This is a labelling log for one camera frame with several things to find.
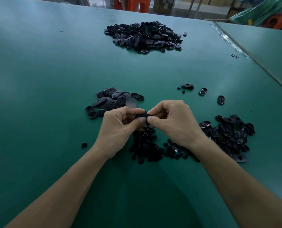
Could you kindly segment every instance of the person's right hand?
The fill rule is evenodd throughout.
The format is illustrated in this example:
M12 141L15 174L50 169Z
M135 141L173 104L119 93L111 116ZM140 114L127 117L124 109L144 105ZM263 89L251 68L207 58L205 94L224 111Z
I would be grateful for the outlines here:
M148 111L148 123L164 132L173 142L188 149L208 139L190 107L182 100L164 100Z

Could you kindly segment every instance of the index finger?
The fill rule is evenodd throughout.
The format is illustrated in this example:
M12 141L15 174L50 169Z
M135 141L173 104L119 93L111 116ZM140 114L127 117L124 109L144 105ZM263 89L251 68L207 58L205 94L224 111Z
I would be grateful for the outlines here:
M133 108L133 109L129 109L126 106L124 107L120 107L118 109L113 109L112 111L117 111L119 112L122 117L126 116L126 115L136 115L136 114L142 114L145 112L144 109L140 109L140 108Z
M175 100L163 100L159 102L154 108L152 108L150 111L147 112L147 114L150 115L157 115L163 111L165 111L167 114L170 111L171 104L175 102Z

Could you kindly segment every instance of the hand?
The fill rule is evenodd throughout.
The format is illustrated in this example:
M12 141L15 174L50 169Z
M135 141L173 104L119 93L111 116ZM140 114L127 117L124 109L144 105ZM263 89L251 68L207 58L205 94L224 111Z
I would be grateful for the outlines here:
M143 109L127 107L106 111L99 135L93 146L99 149L106 158L113 157L124 147L135 130L145 126L145 117L135 119L136 114L144 112Z
M176 144L192 151L197 143L208 139L190 107L182 100L164 100L148 114L153 115L147 118L148 123L163 131Z

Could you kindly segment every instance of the clear tape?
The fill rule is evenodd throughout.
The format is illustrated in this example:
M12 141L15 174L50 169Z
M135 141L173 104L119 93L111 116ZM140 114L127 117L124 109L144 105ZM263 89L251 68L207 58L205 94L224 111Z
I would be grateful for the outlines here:
M237 50L239 53L242 53L243 56L247 59L250 59L250 57L238 46L236 45L228 36L225 34L221 29L217 28L216 26L210 24L210 26L213 27L214 30L217 31L217 33L225 40L227 41L235 50Z

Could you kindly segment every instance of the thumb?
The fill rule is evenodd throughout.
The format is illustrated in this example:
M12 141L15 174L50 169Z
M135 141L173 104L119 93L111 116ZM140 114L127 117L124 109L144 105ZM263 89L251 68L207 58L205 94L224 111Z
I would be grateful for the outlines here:
M163 124L165 119L160 119L156 116L149 116L147 117L148 123L150 123L153 127L158 128L159 130L162 130Z
M128 123L126 127L128 128L129 133L132 134L132 132L134 132L136 129L144 126L145 122L146 122L146 118L140 117Z

